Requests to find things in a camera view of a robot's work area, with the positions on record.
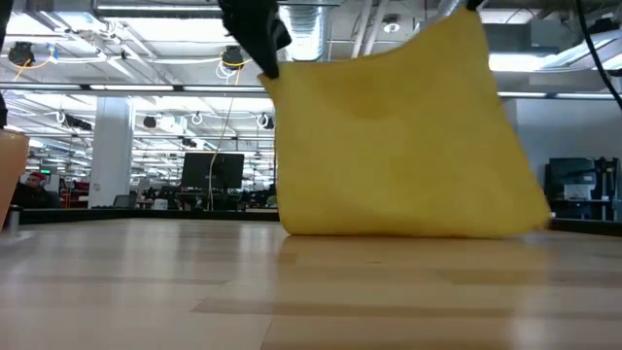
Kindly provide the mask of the yellow microfiber towel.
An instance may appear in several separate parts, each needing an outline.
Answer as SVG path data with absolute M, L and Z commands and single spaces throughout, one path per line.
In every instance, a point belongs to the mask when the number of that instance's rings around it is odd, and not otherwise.
M 547 224 L 476 12 L 389 52 L 279 72 L 262 84 L 289 234 L 496 238 Z

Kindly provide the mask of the black desk monitor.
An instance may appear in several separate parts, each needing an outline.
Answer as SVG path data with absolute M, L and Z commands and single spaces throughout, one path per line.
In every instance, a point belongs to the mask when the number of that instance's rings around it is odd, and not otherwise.
M 244 156 L 231 153 L 186 153 L 181 176 L 183 187 L 241 189 Z

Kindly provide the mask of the white building column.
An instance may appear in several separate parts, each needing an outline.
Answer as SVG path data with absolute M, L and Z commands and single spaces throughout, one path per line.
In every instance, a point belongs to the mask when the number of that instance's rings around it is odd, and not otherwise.
M 129 194 L 135 112 L 128 97 L 98 97 L 88 207 L 112 206 Z

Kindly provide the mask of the dark background monitor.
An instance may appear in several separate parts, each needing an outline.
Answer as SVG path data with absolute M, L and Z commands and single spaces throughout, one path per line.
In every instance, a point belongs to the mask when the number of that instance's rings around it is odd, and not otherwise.
M 546 193 L 549 199 L 592 198 L 592 191 L 597 185 L 596 165 L 592 158 L 551 158 L 546 170 Z

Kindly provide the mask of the black equipment rack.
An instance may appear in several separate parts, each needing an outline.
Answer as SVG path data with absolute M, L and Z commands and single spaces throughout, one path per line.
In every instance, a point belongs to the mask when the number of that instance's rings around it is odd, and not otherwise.
M 618 208 L 622 204 L 619 190 L 622 183 L 622 162 L 618 157 L 600 157 L 596 160 L 598 182 L 597 197 L 602 205 L 604 221 L 618 220 Z

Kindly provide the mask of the person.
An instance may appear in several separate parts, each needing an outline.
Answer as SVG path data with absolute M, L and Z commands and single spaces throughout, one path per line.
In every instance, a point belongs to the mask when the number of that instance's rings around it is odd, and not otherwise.
M 11 203 L 24 209 L 56 209 L 60 207 L 58 196 L 44 188 L 46 176 L 31 172 L 24 183 L 17 182 Z

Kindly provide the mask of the small grey cylinder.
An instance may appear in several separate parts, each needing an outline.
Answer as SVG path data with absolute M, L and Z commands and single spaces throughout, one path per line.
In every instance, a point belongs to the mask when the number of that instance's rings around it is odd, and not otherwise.
M 9 232 L 15 232 L 19 226 L 19 218 L 22 208 L 16 205 L 10 205 L 5 219 L 4 229 Z

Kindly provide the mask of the silver ventilation duct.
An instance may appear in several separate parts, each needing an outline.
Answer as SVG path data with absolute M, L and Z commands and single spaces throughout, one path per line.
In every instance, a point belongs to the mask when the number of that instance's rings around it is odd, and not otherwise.
M 325 54 L 328 11 L 316 6 L 282 6 L 280 20 L 292 42 L 286 46 L 289 60 L 317 61 Z

